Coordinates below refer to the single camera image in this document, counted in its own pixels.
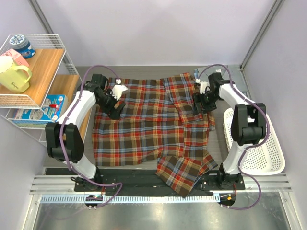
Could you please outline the red brown plaid shirt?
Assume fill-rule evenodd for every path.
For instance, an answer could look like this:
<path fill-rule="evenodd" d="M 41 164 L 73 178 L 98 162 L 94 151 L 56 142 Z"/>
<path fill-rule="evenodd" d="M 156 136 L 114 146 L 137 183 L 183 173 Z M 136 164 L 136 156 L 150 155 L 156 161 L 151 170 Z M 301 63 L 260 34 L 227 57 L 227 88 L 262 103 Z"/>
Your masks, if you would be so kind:
<path fill-rule="evenodd" d="M 97 109 L 92 131 L 95 164 L 138 165 L 157 160 L 156 175 L 186 197 L 216 162 L 207 150 L 215 129 L 211 113 L 193 114 L 195 78 L 189 73 L 159 80 L 123 79 L 128 91 L 120 119 Z"/>

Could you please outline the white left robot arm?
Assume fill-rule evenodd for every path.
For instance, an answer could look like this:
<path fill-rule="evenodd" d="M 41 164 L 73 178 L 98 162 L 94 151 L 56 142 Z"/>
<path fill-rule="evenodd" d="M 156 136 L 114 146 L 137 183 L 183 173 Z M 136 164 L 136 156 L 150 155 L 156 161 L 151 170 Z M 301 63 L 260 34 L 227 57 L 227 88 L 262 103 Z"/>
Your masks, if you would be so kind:
<path fill-rule="evenodd" d="M 125 106 L 120 98 L 128 88 L 116 80 L 109 88 L 108 79 L 101 74 L 93 74 L 92 79 L 82 83 L 65 113 L 56 122 L 45 126 L 47 153 L 49 157 L 65 163 L 83 179 L 91 191 L 101 188 L 99 169 L 84 154 L 84 143 L 79 131 L 87 113 L 98 105 L 110 119 L 118 120 Z"/>

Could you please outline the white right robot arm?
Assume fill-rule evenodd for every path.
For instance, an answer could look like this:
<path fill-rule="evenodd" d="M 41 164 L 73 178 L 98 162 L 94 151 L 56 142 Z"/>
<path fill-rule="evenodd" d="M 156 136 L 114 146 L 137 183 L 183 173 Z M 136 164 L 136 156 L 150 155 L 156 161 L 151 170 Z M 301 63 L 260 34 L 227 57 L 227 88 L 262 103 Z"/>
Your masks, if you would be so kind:
<path fill-rule="evenodd" d="M 224 100 L 233 110 L 231 123 L 232 146 L 220 166 L 217 185 L 228 189 L 234 183 L 232 175 L 240 174 L 240 165 L 249 148 L 265 139 L 269 129 L 266 106 L 247 98 L 232 80 L 224 80 L 221 73 L 212 73 L 208 82 L 196 79 L 197 91 L 192 95 L 193 114 L 207 114 L 217 108 L 216 101 Z"/>

